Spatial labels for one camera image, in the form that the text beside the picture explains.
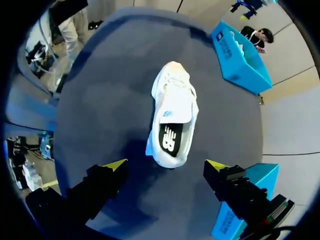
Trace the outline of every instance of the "blue table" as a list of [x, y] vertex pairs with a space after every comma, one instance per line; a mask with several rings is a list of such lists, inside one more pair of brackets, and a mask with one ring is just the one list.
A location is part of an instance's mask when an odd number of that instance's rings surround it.
[[[203, 178], [204, 160], [247, 168], [262, 159], [259, 101], [225, 81], [211, 28], [174, 12], [123, 8], [94, 33], [65, 83], [54, 132], [62, 194], [94, 164], [128, 159], [118, 197], [87, 225], [123, 240], [210, 240], [220, 203]], [[169, 170], [145, 156], [153, 119], [152, 84], [182, 63], [199, 114], [186, 164]]]

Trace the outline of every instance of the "person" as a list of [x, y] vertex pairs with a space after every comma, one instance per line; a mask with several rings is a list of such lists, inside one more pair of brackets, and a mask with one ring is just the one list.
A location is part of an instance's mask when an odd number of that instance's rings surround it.
[[274, 42], [274, 35], [268, 28], [262, 28], [257, 31], [250, 26], [245, 26], [240, 33], [249, 39], [256, 50], [262, 54], [267, 53], [265, 43], [272, 44]]
[[87, 6], [87, 0], [56, 0], [53, 4], [53, 9], [56, 9], [53, 14], [59, 22], [58, 28], [64, 38], [69, 59], [67, 72], [80, 52], [79, 43], [84, 46], [89, 39]]

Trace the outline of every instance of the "new balance logo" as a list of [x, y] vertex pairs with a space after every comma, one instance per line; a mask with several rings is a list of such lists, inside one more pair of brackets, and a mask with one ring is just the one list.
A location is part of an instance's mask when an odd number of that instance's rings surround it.
[[169, 127], [164, 127], [165, 134], [163, 135], [162, 146], [164, 149], [168, 149], [168, 151], [173, 152], [175, 149], [174, 139], [176, 139], [177, 134], [169, 129]]

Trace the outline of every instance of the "black hair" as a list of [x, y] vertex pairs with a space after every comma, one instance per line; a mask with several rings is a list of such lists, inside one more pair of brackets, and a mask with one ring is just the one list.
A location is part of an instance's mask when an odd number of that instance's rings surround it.
[[263, 31], [263, 34], [266, 36], [267, 42], [269, 44], [272, 44], [274, 42], [274, 35], [272, 34], [272, 32], [268, 28], [262, 28], [259, 30], [259, 32], [261, 31]]

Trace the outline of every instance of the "shoe insole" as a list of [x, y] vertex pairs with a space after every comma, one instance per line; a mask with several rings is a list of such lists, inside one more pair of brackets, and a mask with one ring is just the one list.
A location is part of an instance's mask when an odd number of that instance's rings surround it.
[[160, 124], [159, 143], [163, 151], [176, 157], [182, 138], [184, 125], [182, 123]]

